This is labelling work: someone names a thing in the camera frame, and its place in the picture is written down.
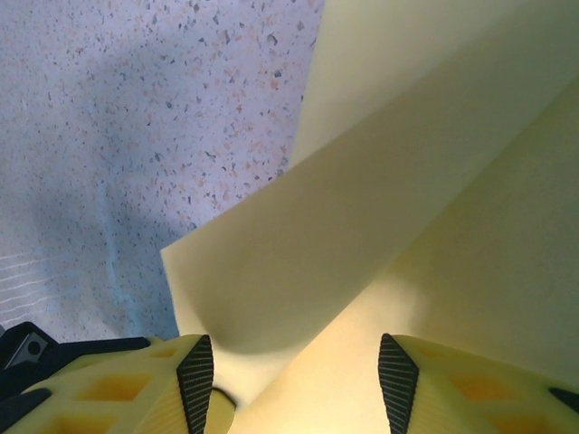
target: speckled floor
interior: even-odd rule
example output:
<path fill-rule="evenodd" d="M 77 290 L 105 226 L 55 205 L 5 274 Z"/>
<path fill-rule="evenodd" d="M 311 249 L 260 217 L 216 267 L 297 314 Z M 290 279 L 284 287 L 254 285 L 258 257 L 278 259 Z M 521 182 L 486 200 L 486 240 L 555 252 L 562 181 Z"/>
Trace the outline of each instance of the speckled floor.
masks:
<path fill-rule="evenodd" d="M 283 172 L 323 0 L 7 0 L 0 324 L 176 334 L 158 251 Z"/>

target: yellow foam sheet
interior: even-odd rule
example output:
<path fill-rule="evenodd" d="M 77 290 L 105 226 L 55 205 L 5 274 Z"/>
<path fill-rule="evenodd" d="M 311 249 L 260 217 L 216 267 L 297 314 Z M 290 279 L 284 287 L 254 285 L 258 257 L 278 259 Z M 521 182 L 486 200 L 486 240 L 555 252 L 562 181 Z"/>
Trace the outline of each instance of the yellow foam sheet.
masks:
<path fill-rule="evenodd" d="M 163 250 L 180 332 L 213 336 L 216 380 L 242 404 L 251 402 L 579 71 L 579 4 L 533 1 L 513 12 L 514 4 L 502 9 L 507 16 L 498 24 L 495 2 L 487 14 L 478 5 L 471 21 L 477 15 L 495 25 L 473 30 L 469 43 L 464 28 L 466 45 L 400 97 Z M 326 14 L 331 7 L 329 1 Z M 364 16 L 343 21 L 341 31 L 363 32 L 365 19 L 383 12 L 364 10 Z M 415 17 L 427 23 L 428 11 Z M 322 26 L 316 58 L 332 43 L 323 32 Z M 365 47 L 345 47 L 326 65 L 326 71 L 334 68 L 327 80 L 340 76 L 336 61 L 347 64 L 354 49 Z M 374 57 L 364 61 L 360 70 L 384 67 Z M 405 301 L 396 306 L 408 315 L 412 311 Z M 259 413 L 259 406 L 253 407 Z"/>
<path fill-rule="evenodd" d="M 527 3 L 327 0 L 290 165 L 380 109 Z"/>
<path fill-rule="evenodd" d="M 579 78 L 233 423 L 383 434 L 384 331 L 579 384 Z"/>

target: black plastic piece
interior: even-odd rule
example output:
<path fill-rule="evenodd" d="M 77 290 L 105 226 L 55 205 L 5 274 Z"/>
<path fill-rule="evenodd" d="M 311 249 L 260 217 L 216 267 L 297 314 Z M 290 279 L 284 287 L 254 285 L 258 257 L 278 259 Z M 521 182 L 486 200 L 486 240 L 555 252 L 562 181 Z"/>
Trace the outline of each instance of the black plastic piece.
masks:
<path fill-rule="evenodd" d="M 0 371 L 0 401 L 22 393 L 36 383 L 34 371 L 36 363 L 22 362 Z"/>
<path fill-rule="evenodd" d="M 16 422 L 45 402 L 51 395 L 51 391 L 48 389 L 36 389 L 0 401 L 0 433 L 8 431 Z"/>
<path fill-rule="evenodd" d="M 140 350 L 150 345 L 144 337 L 56 344 L 44 352 L 39 363 L 19 363 L 0 371 L 0 401 L 46 380 L 83 355 Z"/>
<path fill-rule="evenodd" d="M 378 378 L 392 434 L 406 434 L 413 410 L 419 369 L 391 335 L 383 335 Z"/>
<path fill-rule="evenodd" d="M 579 393 L 559 389 L 558 387 L 552 387 L 549 391 L 560 400 L 560 402 L 579 414 Z"/>
<path fill-rule="evenodd" d="M 189 434 L 203 434 L 214 383 L 214 354 L 208 335 L 203 335 L 179 364 L 177 380 Z"/>
<path fill-rule="evenodd" d="M 18 350 L 20 344 L 31 333 L 36 333 L 47 343 L 44 348 L 45 353 L 58 344 L 34 323 L 27 321 L 15 325 L 6 330 L 4 334 L 0 336 L 0 369 L 4 369 L 8 365 L 8 362 L 10 362 L 10 359 L 12 359 L 16 350 Z"/>

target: terrazzo floor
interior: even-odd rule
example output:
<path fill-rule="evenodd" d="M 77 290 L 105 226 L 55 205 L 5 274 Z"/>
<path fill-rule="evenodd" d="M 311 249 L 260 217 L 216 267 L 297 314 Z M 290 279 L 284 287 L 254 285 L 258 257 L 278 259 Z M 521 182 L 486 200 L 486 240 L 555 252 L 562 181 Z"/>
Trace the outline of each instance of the terrazzo floor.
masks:
<path fill-rule="evenodd" d="M 0 324 L 176 335 L 159 250 L 283 173 L 323 0 L 7 0 Z"/>

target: textured black grip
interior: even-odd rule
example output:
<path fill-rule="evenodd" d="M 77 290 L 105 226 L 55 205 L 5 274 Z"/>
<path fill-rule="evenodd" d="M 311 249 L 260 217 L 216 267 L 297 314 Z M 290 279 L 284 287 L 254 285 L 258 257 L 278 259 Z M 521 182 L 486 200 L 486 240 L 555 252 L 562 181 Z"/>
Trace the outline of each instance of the textured black grip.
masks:
<path fill-rule="evenodd" d="M 202 336 L 177 367 L 177 379 L 189 434 L 203 434 L 214 383 L 211 339 Z"/>
<path fill-rule="evenodd" d="M 418 382 L 418 366 L 390 335 L 383 335 L 378 377 L 392 434 L 406 434 Z"/>

